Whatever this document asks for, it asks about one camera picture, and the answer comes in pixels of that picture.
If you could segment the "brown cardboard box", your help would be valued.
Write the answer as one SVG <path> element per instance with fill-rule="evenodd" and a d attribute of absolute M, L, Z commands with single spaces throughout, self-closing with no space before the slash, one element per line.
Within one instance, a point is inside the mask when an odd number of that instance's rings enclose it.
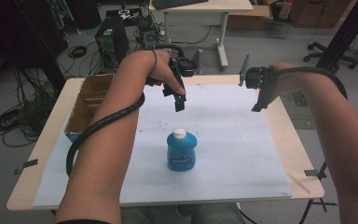
<path fill-rule="evenodd" d="M 232 12 L 228 15 L 227 28 L 235 30 L 262 30 L 270 16 L 269 6 L 256 5 L 246 12 Z"/>
<path fill-rule="evenodd" d="M 106 95 L 113 78 L 113 74 L 85 77 L 77 91 L 63 131 L 71 143 L 74 143 L 78 136 L 90 126 L 94 113 Z"/>

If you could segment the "person's left hand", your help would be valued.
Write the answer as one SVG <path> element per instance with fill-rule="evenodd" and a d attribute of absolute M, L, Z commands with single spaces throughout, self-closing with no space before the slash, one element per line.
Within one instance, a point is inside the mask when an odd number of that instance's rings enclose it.
<path fill-rule="evenodd" d="M 168 84 L 174 92 L 178 94 L 185 94 L 185 89 L 173 76 L 172 70 L 169 67 L 170 53 L 164 50 L 155 50 L 155 52 L 158 56 L 158 65 L 154 77 L 148 77 L 153 67 L 154 55 L 150 50 L 141 51 L 141 54 L 145 57 L 145 84 L 149 86 Z"/>

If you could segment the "black table leg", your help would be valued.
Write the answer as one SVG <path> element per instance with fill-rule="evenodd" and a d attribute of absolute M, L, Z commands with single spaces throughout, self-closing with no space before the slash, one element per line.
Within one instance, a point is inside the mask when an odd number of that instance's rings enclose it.
<path fill-rule="evenodd" d="M 319 175 L 316 176 L 318 178 L 319 181 L 323 180 L 324 178 L 326 178 L 326 168 L 327 168 L 327 164 L 326 164 L 326 161 L 324 161 L 324 163 L 322 164 L 321 168 L 318 170 L 319 172 Z M 309 214 L 309 211 L 311 209 L 311 207 L 313 205 L 320 205 L 323 210 L 326 212 L 327 211 L 327 206 L 337 206 L 336 203 L 328 203 L 326 202 L 322 197 L 320 197 L 318 200 L 316 199 L 309 199 L 308 203 L 307 203 L 307 206 L 304 210 L 304 213 L 300 219 L 300 221 L 298 222 L 298 224 L 304 224 L 305 223 L 305 220 Z"/>

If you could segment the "person's legs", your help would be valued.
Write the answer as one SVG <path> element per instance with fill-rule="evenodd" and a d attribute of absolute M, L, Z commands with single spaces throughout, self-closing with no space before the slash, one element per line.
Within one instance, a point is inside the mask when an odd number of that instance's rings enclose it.
<path fill-rule="evenodd" d="M 236 203 L 124 207 L 120 214 L 121 224 L 245 224 Z"/>

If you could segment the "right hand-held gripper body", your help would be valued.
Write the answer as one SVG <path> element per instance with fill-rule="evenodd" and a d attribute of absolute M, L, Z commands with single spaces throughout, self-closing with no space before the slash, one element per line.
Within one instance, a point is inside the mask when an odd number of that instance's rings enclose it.
<path fill-rule="evenodd" d="M 250 53 L 245 53 L 245 58 L 239 72 L 239 86 L 247 89 L 260 89 L 273 91 L 277 78 L 273 76 L 274 70 L 270 67 L 248 67 Z"/>

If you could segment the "black computer tower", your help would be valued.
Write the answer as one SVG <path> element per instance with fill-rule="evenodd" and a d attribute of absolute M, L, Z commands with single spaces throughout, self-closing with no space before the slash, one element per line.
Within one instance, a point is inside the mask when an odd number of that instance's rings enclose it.
<path fill-rule="evenodd" d="M 128 54 L 129 42 L 124 21 L 120 17 L 106 18 L 97 31 L 95 40 L 107 68 L 118 67 Z"/>

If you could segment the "open-frame computer case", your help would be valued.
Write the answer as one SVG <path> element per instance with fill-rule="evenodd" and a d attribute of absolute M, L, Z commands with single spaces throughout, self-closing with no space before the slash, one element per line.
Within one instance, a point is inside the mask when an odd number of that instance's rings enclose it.
<path fill-rule="evenodd" d="M 140 19 L 138 23 L 138 39 L 144 48 L 156 46 L 159 42 L 159 29 L 151 15 Z"/>

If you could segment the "person's right hand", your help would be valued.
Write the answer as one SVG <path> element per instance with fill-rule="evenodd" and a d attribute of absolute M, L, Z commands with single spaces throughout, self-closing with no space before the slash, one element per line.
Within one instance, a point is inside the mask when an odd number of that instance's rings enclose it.
<path fill-rule="evenodd" d="M 269 67 L 275 71 L 281 71 L 284 69 L 294 68 L 295 65 L 291 63 L 274 63 Z M 277 79 L 270 101 L 273 102 L 279 95 L 283 93 L 293 91 L 296 86 L 292 83 L 292 80 L 293 74 L 280 75 Z"/>

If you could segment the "flat brown cardboard box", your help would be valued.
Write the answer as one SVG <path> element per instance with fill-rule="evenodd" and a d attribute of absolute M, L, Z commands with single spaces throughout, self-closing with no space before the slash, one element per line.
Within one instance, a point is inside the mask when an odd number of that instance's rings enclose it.
<path fill-rule="evenodd" d="M 228 15 L 227 28 L 235 30 L 262 30 L 270 16 L 269 6 L 256 5 L 246 12 L 232 12 Z"/>

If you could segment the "black keyboard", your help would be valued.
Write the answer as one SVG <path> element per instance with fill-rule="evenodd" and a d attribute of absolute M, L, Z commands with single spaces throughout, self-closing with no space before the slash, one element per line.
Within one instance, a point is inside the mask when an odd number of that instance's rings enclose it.
<path fill-rule="evenodd" d="M 152 6 L 157 9 L 167 9 L 173 7 L 183 7 L 199 3 L 205 3 L 209 0 L 151 0 Z"/>

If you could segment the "pale blue table mat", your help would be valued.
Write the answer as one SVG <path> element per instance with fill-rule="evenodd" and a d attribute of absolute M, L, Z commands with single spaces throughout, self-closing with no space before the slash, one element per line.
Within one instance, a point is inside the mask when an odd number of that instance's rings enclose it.
<path fill-rule="evenodd" d="M 292 195 L 256 93 L 236 84 L 189 85 L 177 112 L 159 87 L 145 88 L 131 162 L 121 190 L 124 206 L 283 199 Z M 194 134 L 195 166 L 169 169 L 167 137 Z"/>

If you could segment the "white desk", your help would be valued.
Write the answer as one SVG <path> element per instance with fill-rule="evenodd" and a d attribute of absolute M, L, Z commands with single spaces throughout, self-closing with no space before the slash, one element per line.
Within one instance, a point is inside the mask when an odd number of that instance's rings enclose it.
<path fill-rule="evenodd" d="M 250 11 L 253 5 L 250 0 L 209 0 L 205 3 L 157 10 L 149 0 L 148 8 L 151 12 L 163 14 L 166 43 L 171 42 L 170 25 L 219 25 L 220 36 L 216 38 L 216 50 L 220 60 L 220 69 L 225 70 L 228 68 L 224 46 L 228 15 L 232 12 Z"/>

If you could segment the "black curtain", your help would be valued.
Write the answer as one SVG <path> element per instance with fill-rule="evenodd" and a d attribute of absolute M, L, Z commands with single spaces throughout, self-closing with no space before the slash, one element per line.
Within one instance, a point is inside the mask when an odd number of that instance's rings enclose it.
<path fill-rule="evenodd" d="M 56 58 L 68 43 L 46 0 L 0 0 L 0 48 L 24 77 L 31 78 L 28 69 L 41 69 L 52 89 L 62 91 L 65 78 Z"/>

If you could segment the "blue bottle with white cap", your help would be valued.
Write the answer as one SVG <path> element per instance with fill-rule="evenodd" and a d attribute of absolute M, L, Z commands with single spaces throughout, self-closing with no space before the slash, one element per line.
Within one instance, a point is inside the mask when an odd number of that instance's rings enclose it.
<path fill-rule="evenodd" d="M 196 163 L 197 144 L 196 136 L 184 129 L 175 129 L 170 133 L 167 137 L 169 169 L 175 172 L 191 170 Z"/>

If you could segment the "clear tape strip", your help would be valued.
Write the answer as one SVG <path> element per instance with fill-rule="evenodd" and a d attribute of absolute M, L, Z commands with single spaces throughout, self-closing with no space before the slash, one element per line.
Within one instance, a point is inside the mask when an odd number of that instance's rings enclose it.
<path fill-rule="evenodd" d="M 305 192 L 310 194 L 310 190 L 302 184 L 295 176 L 293 176 L 291 173 L 287 173 L 287 175 L 295 182 L 300 188 L 302 188 Z"/>

